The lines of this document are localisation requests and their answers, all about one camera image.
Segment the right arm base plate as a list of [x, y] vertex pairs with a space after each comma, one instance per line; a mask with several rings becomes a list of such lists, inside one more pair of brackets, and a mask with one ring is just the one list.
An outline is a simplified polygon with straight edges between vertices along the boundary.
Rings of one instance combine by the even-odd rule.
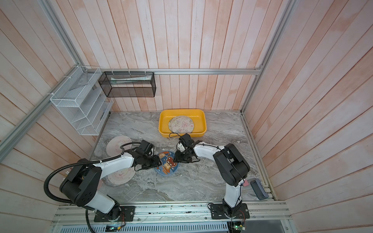
[[250, 214], [247, 204], [241, 203], [238, 206], [231, 208], [226, 204], [209, 203], [207, 205], [211, 213], [212, 219], [249, 219]]

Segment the blue bears cartoon coaster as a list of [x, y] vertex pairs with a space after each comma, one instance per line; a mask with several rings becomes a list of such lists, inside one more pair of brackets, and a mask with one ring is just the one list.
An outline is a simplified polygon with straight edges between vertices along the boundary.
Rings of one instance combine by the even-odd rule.
[[172, 151], [163, 151], [158, 154], [161, 165], [154, 170], [161, 176], [171, 176], [179, 168], [179, 164], [175, 162], [175, 153]]

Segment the butterfly floral coaster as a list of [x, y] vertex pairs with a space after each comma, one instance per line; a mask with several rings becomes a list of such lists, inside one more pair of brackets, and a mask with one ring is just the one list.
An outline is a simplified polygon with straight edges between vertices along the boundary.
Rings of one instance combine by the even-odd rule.
[[178, 134], [189, 134], [194, 130], [194, 122], [188, 116], [176, 116], [170, 120], [168, 126], [171, 132]]

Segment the white pink bow coaster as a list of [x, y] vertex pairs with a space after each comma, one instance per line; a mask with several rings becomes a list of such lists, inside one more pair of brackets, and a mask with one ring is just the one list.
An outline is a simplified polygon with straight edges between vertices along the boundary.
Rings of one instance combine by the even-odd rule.
[[135, 175], [134, 168], [122, 169], [106, 176], [106, 183], [112, 186], [119, 186], [128, 183]]

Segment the pink kitty coaster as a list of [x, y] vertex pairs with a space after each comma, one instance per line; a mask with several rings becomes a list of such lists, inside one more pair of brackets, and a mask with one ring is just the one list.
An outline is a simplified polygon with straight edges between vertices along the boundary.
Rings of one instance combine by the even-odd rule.
[[109, 141], [106, 147], [106, 153], [109, 157], [121, 154], [122, 149], [120, 146], [130, 143], [132, 140], [127, 136], [117, 136]]

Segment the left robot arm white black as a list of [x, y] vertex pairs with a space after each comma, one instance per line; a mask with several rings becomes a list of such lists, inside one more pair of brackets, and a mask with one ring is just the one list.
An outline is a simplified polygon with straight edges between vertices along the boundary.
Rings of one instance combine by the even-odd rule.
[[[103, 214], [109, 221], [116, 221], [121, 213], [120, 204], [98, 191], [100, 180], [122, 169], [141, 166], [142, 170], [148, 170], [160, 165], [161, 161], [157, 155], [147, 156], [137, 152], [125, 152], [103, 160], [81, 159], [77, 163], [65, 165], [53, 171], [45, 179], [43, 189], [47, 197], [54, 201], [96, 211]], [[60, 185], [60, 192], [67, 198], [62, 199], [52, 194], [49, 183], [56, 174], [68, 168], [72, 170]]]

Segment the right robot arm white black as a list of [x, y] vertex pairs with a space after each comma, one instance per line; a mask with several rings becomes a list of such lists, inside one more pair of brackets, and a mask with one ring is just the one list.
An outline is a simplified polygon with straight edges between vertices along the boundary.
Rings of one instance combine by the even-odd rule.
[[213, 160], [226, 182], [225, 195], [221, 204], [210, 204], [208, 208], [213, 219], [235, 218], [242, 206], [242, 187], [250, 166], [233, 144], [215, 146], [203, 141], [185, 142], [176, 146], [175, 162], [199, 162], [200, 157]]

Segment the yellow plastic storage box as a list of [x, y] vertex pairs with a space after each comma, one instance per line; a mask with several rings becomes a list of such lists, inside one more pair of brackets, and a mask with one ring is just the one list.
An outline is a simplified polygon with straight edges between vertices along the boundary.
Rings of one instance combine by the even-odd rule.
[[158, 131], [163, 136], [168, 138], [172, 132], [169, 129], [169, 122], [174, 117], [187, 116], [192, 119], [194, 129], [189, 135], [191, 137], [202, 137], [207, 131], [207, 122], [205, 113], [200, 109], [170, 109], [160, 113]]

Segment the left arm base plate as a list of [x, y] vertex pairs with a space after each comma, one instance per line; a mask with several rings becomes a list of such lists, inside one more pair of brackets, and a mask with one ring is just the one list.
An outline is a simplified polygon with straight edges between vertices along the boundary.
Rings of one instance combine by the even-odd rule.
[[134, 219], [135, 206], [118, 206], [104, 214], [101, 211], [96, 211], [94, 222], [131, 222]]

